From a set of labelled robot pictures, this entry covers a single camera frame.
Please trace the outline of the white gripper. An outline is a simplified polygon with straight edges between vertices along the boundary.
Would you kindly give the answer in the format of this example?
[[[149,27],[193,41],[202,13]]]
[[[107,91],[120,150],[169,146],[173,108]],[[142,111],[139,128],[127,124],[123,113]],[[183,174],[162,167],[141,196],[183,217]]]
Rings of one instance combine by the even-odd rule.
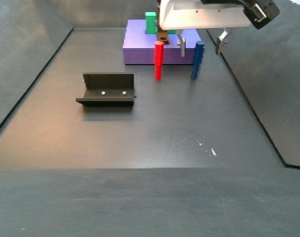
[[[237,28],[250,25],[241,5],[202,4],[201,0],[161,0],[158,25],[163,30]],[[229,29],[217,38],[215,54],[222,53]],[[177,34],[181,56],[186,55],[186,39]]]

